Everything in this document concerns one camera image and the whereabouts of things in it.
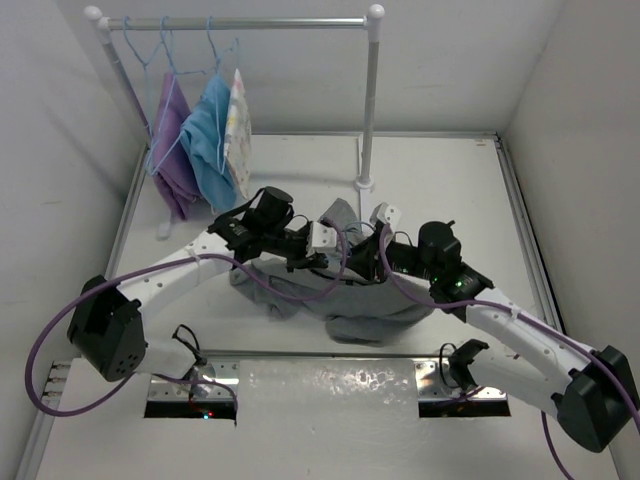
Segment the grey t shirt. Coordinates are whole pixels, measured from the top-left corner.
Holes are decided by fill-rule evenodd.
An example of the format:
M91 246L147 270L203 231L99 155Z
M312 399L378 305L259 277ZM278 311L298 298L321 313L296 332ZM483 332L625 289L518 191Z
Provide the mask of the grey t shirt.
M286 271L278 259L252 261L246 271L234 269L229 283L246 299L263 307L274 320L290 320L309 314L324 322L327 335L337 342L388 344L434 312L405 297L393 283L342 281L327 296L314 301L291 301L275 295L278 290L299 298L326 289L340 267L340 254L329 255L328 270Z

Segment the blue wire hanger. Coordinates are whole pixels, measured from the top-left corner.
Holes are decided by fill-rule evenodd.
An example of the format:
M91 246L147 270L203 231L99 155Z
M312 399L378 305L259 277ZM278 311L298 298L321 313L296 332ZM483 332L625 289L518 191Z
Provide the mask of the blue wire hanger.
M324 217L319 223L333 227L338 232L338 240L343 236L346 240L355 243L368 239L374 231L370 223L359 220L339 223L337 220Z

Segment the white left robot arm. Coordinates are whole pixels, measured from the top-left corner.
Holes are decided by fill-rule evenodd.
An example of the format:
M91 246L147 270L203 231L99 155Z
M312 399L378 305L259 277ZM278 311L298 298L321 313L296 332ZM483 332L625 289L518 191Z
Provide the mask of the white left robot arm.
M201 354L175 337L152 338L147 331L151 321L201 283L263 253L285 259L289 268L325 267L325 253L338 243L336 230L312 221L292 230L293 217L292 197L264 187L141 273L91 279L69 324L68 339L108 382L134 373L185 377L201 363Z

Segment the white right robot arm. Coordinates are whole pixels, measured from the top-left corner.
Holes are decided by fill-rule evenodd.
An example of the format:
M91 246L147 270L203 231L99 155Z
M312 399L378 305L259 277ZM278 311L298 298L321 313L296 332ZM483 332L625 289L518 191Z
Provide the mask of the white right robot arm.
M355 246L348 269L373 282L400 283L402 275L429 283L428 296L410 300L451 314L508 348L501 354L471 339L449 357L449 376L467 391L493 387L553 417L588 451L603 451L628 422L639 420L639 394L627 357L607 346L579 343L520 309L493 282L467 265L452 225L421 226L416 245L394 241L378 221Z

